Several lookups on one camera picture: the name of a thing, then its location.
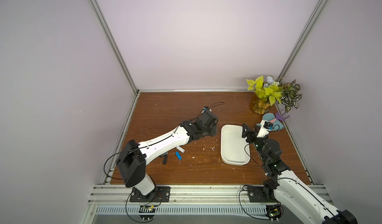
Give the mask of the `white usb drive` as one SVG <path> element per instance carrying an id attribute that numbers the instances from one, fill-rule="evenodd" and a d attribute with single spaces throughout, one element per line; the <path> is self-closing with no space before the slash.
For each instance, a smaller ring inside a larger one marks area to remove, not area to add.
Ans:
<path id="1" fill-rule="evenodd" d="M 182 147 L 180 147 L 180 146 L 177 146 L 176 149 L 177 149 L 178 151 L 182 152 L 182 153 L 185 152 L 185 150 L 184 150 Z"/>

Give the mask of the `black usb drive long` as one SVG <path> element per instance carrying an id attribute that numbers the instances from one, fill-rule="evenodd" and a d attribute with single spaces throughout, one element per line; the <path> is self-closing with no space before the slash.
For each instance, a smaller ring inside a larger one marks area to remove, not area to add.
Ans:
<path id="1" fill-rule="evenodd" d="M 168 160 L 168 155 L 164 155 L 164 158 L 163 158 L 163 164 L 164 165 L 167 164 L 167 160 Z"/>

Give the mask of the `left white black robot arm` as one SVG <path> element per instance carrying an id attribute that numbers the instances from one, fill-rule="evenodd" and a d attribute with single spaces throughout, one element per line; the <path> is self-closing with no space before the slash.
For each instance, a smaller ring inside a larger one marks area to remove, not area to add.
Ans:
<path id="1" fill-rule="evenodd" d="M 206 136 L 217 134 L 218 117 L 209 107 L 191 120 L 182 121 L 173 130 L 148 141 L 130 140 L 118 154 L 116 166 L 127 188 L 135 188 L 144 197 L 156 195 L 157 186 L 146 172 L 146 166 L 160 155 Z"/>

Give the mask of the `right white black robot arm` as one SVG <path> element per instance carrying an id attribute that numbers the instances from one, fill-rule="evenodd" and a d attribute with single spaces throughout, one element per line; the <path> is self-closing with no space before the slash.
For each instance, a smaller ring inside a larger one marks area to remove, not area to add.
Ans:
<path id="1" fill-rule="evenodd" d="M 242 125 L 242 138 L 254 144 L 268 178 L 263 183 L 264 198 L 283 204 L 304 224 L 356 224 L 353 214 L 325 201 L 286 165 L 281 159 L 280 144 L 269 138 L 273 126 L 265 120 L 255 129 Z"/>

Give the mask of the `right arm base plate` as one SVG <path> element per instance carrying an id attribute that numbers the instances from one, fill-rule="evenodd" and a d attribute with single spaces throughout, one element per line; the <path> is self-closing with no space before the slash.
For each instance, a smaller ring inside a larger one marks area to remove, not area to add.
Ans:
<path id="1" fill-rule="evenodd" d="M 250 203 L 276 203 L 277 200 L 263 186 L 245 187 Z"/>

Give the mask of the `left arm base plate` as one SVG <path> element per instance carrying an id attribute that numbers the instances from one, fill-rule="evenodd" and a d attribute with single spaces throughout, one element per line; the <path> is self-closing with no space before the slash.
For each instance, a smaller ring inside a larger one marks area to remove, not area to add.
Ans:
<path id="1" fill-rule="evenodd" d="M 129 198 L 131 203 L 150 203 L 150 202 L 164 202 L 168 203 L 170 199 L 170 186 L 157 186 L 147 195 L 143 195 L 137 188 L 132 188 L 132 193 Z"/>

